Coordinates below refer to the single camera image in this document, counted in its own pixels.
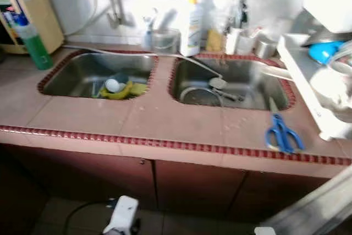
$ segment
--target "blue scissors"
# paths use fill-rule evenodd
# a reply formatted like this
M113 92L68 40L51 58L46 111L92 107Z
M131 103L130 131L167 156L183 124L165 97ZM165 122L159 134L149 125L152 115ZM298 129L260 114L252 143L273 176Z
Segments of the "blue scissors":
M293 130L286 127L282 116L279 114L279 110L275 104L272 97L269 98L270 111L272 112L271 118L273 126L268 129L265 135L266 144L270 149L276 151L282 151L289 154L294 154L295 149L291 146L289 141L289 136L295 141L298 149L304 150L304 145L302 140L299 138L298 134ZM274 134L277 142L277 146L273 145L271 142L271 135Z

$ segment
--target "white wall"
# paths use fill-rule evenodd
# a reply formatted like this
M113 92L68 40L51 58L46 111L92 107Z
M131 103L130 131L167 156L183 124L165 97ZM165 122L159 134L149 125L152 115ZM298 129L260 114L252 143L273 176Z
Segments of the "white wall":
M204 32L215 18L214 10L222 9L228 5L229 0L203 0L205 6ZM80 34L68 38L72 41L103 42L103 43L139 43L139 36L143 28L143 10L156 7L159 17L155 26L168 16L171 20L167 24L170 28L179 26L178 13L185 0L123 0L128 25L111 29L103 14L91 26ZM92 0L52 0L59 22L65 32L71 32L89 17L92 9ZM109 0L98 0L100 14L109 5ZM251 25L268 23L274 18L294 18L302 7L302 0L249 0L249 19Z

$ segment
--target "dish rack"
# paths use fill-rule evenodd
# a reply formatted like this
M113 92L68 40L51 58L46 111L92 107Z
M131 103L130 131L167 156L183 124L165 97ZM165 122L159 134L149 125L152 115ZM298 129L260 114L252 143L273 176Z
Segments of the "dish rack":
M310 58L308 48L301 47L308 38L309 35L305 34L285 34L281 36L277 47L281 60L285 63L319 127L320 138L326 141L333 138L352 139L352 123L341 120L336 116L336 113L324 108L309 83L311 77L321 65Z
M333 33L352 31L352 0L303 0L303 7Z

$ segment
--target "white bottle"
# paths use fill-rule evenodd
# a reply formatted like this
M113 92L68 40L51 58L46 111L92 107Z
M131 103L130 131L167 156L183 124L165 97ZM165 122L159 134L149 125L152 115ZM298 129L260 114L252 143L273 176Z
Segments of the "white bottle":
M182 15L180 53L193 56L200 52L203 9L197 0L188 0L187 9Z

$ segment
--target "white hose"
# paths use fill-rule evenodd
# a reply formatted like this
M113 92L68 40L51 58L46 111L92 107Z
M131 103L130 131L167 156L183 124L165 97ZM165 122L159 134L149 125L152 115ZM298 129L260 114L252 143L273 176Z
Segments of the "white hose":
M91 22L93 21L94 16L97 12L97 6L98 6L98 0L93 0L93 10L92 10L92 13L90 14L88 20L78 29L76 29L72 32L69 32L69 33L65 32L64 35L70 36L70 35L76 34L77 32L80 32L80 31L84 30L87 26L89 26L91 24Z
M63 48L69 48L69 49L80 49L80 50L88 50L91 52L99 52L99 53L105 53L105 54L114 54L114 55L126 55L126 53L118 53L118 52L109 52L109 51L104 51L104 50L99 50L99 49L94 49L94 48L89 48L89 47L85 47L85 46L77 46L77 45L63 45ZM186 61L189 61L191 63L194 63L206 70L208 70L209 72L217 75L220 79L222 79L222 75L220 73L218 73L217 71L214 71L213 69L209 68L208 66L206 66L205 64L202 64L190 57L186 57L186 56L182 56L180 54L168 54L168 53L128 53L128 56L170 56L170 57L177 57L177 58L181 58L184 59Z

